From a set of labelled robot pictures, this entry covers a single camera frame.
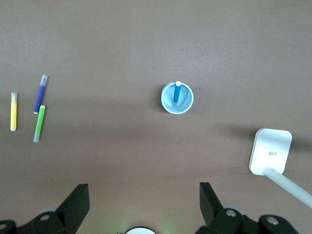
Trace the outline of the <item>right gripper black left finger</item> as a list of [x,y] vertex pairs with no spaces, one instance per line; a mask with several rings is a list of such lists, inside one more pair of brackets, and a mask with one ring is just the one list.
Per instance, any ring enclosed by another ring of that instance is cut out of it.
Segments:
[[90,210],[89,188],[79,184],[55,211],[46,211],[22,226],[0,220],[0,234],[76,234]]

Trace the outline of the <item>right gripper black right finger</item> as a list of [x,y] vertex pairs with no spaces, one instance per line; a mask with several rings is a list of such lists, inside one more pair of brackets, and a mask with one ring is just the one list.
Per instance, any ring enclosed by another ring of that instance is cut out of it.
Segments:
[[205,225],[195,234],[299,234],[280,216],[267,214],[254,221],[235,208],[225,208],[209,182],[199,184],[199,203]]

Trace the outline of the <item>green marker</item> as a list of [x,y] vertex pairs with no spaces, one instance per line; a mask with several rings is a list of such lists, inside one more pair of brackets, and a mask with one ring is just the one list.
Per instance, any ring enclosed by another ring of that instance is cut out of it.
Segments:
[[35,133],[34,133],[34,143],[38,143],[40,139],[40,134],[43,126],[44,116],[45,116],[46,106],[41,105],[39,108],[38,119],[36,123]]

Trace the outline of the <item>yellow marker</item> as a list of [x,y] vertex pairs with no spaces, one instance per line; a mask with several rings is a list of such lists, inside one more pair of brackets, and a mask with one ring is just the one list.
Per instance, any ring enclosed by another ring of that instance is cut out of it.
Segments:
[[10,130],[12,132],[17,129],[17,103],[18,94],[16,92],[11,93],[11,112],[10,112]]

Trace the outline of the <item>purple marker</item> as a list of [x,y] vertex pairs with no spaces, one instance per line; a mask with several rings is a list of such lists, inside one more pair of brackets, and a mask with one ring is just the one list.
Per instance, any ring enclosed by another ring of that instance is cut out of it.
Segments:
[[46,87],[47,81],[48,81],[48,76],[42,75],[40,85],[39,85],[39,89],[38,89],[38,93],[37,93],[37,97],[36,97],[36,101],[35,101],[35,105],[34,105],[34,109],[33,109],[34,114],[39,113],[39,109],[40,109],[40,106],[41,106],[41,103],[42,103],[42,100],[44,97],[44,92],[45,92],[45,87]]

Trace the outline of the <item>blue marker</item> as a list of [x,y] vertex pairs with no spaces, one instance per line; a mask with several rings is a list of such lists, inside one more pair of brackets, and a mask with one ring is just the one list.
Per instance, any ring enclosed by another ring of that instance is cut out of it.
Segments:
[[174,107],[176,107],[178,104],[180,89],[181,89],[181,81],[176,81],[175,82],[175,89],[174,89],[174,97],[173,97],[173,106]]

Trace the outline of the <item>light blue mesh cup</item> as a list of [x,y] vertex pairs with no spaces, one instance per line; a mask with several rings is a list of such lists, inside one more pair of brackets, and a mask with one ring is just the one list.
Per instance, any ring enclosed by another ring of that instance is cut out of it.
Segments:
[[161,92],[161,104],[170,114],[181,115],[190,110],[194,102],[192,89],[185,83],[180,83],[179,94],[176,95],[176,82],[164,86]]

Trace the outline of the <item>brown table mat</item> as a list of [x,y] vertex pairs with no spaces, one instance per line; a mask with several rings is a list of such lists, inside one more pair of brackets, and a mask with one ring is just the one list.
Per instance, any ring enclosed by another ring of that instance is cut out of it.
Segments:
[[[181,115],[161,104],[176,81],[194,94]],[[312,209],[249,171],[260,128],[292,133],[284,174],[312,194],[312,0],[0,0],[0,219],[87,183],[77,234],[193,234],[209,182],[249,218],[312,234]]]

